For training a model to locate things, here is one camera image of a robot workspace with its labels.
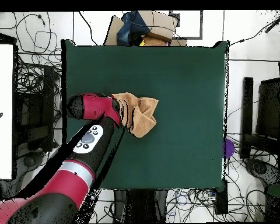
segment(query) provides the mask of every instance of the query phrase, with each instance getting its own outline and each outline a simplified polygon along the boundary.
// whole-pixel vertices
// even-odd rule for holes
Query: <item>button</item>
[[[90,134],[90,133],[86,133],[83,137],[82,137],[82,139],[81,139],[81,141],[84,143],[84,144],[91,144],[93,141],[95,140],[95,137],[92,135],[92,134]]]

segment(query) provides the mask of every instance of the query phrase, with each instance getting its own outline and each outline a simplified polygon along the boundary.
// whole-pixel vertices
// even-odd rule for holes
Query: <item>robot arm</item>
[[[101,113],[105,113],[104,117],[90,126],[82,139],[76,142],[71,155],[64,159],[60,168],[42,190],[27,199],[14,198],[0,201],[0,224],[72,223],[96,179],[96,172],[115,127],[120,124],[116,115],[117,108],[114,108],[114,99],[108,97],[107,100],[106,97],[94,94],[87,96],[91,96],[91,101],[97,103],[99,110],[105,109]]]

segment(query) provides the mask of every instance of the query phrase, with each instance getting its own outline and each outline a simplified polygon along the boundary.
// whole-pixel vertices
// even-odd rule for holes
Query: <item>black device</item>
[[[261,82],[256,134],[252,134],[253,78],[243,79],[240,158],[250,158],[251,147],[280,156],[278,92],[279,78]]]
[[[264,188],[280,184],[280,170],[267,162],[258,159],[244,159],[247,172],[261,180]]]
[[[280,17],[277,18],[275,20],[275,22],[273,22],[266,30],[265,33],[268,33],[269,31],[271,31],[276,25],[278,25],[280,23]]]
[[[228,214],[228,182],[224,182],[223,191],[216,190],[215,212],[217,215]]]
[[[42,94],[18,93],[17,114],[27,116],[27,123],[22,119],[17,122],[17,144],[28,144],[28,150],[42,149],[52,151],[54,139],[54,83],[58,74],[48,65],[26,64],[43,69]]]

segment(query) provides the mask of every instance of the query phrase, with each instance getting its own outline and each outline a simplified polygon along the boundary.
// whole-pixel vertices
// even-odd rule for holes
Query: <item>cardboard box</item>
[[[187,40],[172,40],[170,46],[186,46]]]
[[[145,24],[151,31],[145,34],[146,37],[157,38],[165,42],[171,42],[176,28],[177,20],[171,16],[149,10],[139,10],[139,14],[143,18]],[[117,33],[123,27],[124,22],[117,16],[113,16],[104,42],[104,46],[117,46]],[[186,46],[186,42],[180,41],[182,46]],[[178,42],[172,40],[171,46],[180,46]]]
[[[149,33],[145,34],[146,37],[157,38],[165,42],[171,41],[177,19],[151,10],[139,10],[138,12],[148,28],[151,29]]]
[[[117,46],[117,33],[123,27],[124,22],[117,16],[112,16],[104,46]]]

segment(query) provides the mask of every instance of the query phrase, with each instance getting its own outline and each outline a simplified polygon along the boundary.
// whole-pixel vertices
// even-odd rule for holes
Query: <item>floor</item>
[[[166,14],[169,12],[168,10],[157,11]],[[123,15],[120,11],[81,13],[90,22],[93,39],[99,45],[102,45],[104,42],[111,17],[116,15],[120,18]],[[180,32],[182,36],[199,36],[200,22],[197,11],[173,10],[173,13],[181,13],[181,26],[177,28],[177,34]],[[278,10],[204,10],[202,40],[188,40],[187,45],[212,47],[220,40],[229,40],[232,44],[241,39],[253,37],[279,15],[280,11]],[[51,24],[51,32],[53,33],[48,46],[50,38],[49,22]],[[11,28],[16,26],[16,23],[19,24],[17,30]],[[26,12],[15,13],[15,15],[13,13],[0,13],[0,32],[14,37],[18,35],[21,42],[19,52],[24,62],[44,64],[50,60],[51,63],[59,66],[60,49],[51,55],[48,52],[38,58],[31,56],[29,51],[33,51],[35,48],[35,51],[42,52],[47,46],[48,51],[53,51],[56,47],[60,47],[61,39],[71,39],[77,45],[94,44],[90,38],[89,28],[78,12],[49,12],[48,14],[46,12]],[[261,32],[251,40],[237,43],[230,47],[227,114],[232,113],[241,106],[243,78],[246,76],[254,78],[253,101],[257,101],[260,82],[265,79],[279,77],[278,61],[280,61],[280,24],[268,34]],[[254,104],[253,131],[255,131],[256,126],[256,112],[257,103]],[[57,124],[56,128],[61,128],[61,122]],[[229,134],[230,138],[239,140],[239,135],[236,134],[240,132],[240,110],[229,116],[227,128],[227,132],[231,133]],[[56,130],[54,137],[60,144],[61,131]],[[273,165],[276,163],[272,156],[262,156],[259,159],[269,159]],[[252,192],[248,195],[248,200],[246,200],[247,194],[251,190],[263,190],[260,180],[246,172],[236,154],[231,158],[231,161],[229,174],[226,176],[229,182],[229,214],[216,215],[213,206],[214,202],[206,192],[200,192],[198,194],[200,200],[194,203],[193,190],[172,189],[167,197],[167,222],[263,221],[261,213],[265,204],[263,194]],[[41,168],[26,175],[23,187]],[[96,214],[93,215],[90,222],[96,223],[100,220],[100,223],[111,223],[112,218],[110,217],[109,207],[112,201],[113,192],[103,190],[95,208]]]

